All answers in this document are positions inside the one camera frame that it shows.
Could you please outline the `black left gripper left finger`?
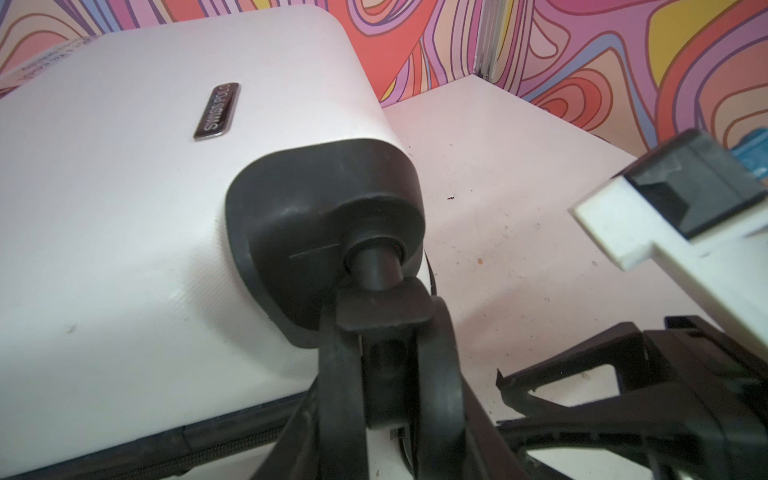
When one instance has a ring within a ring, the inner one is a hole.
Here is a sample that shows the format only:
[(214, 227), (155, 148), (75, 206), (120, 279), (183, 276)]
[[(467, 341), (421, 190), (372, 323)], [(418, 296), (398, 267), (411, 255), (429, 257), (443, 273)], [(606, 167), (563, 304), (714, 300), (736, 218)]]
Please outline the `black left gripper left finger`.
[(318, 388), (313, 383), (252, 480), (320, 478)]

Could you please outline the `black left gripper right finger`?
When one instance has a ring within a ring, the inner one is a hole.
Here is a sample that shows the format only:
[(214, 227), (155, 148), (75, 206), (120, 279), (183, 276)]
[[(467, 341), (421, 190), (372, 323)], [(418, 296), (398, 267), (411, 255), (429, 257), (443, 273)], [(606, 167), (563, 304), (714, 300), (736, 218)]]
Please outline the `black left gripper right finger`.
[(462, 389), (466, 432), (462, 478), (529, 479), (465, 379)]

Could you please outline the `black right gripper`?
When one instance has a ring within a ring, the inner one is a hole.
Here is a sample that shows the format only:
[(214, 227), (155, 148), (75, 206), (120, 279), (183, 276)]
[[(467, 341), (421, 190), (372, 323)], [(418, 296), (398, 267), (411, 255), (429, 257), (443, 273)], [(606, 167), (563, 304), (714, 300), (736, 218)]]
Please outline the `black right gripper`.
[(613, 414), (507, 420), (509, 449), (533, 479), (564, 479), (539, 448), (608, 450), (662, 478), (767, 475), (767, 131), (734, 147), (688, 130), (575, 204), (572, 216), (622, 270), (656, 263), (703, 311), (660, 330), (621, 322), (546, 361), (498, 374), (521, 414), (562, 405), (531, 394), (614, 368)]

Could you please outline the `black white suitcase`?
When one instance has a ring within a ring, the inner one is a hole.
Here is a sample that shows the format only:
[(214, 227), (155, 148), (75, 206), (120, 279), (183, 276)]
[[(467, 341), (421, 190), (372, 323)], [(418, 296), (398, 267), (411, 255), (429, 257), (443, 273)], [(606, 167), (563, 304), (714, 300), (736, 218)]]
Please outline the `black white suitcase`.
[(297, 393), (225, 198), (260, 160), (392, 131), (342, 25), (289, 6), (112, 33), (1, 102), (1, 474)]

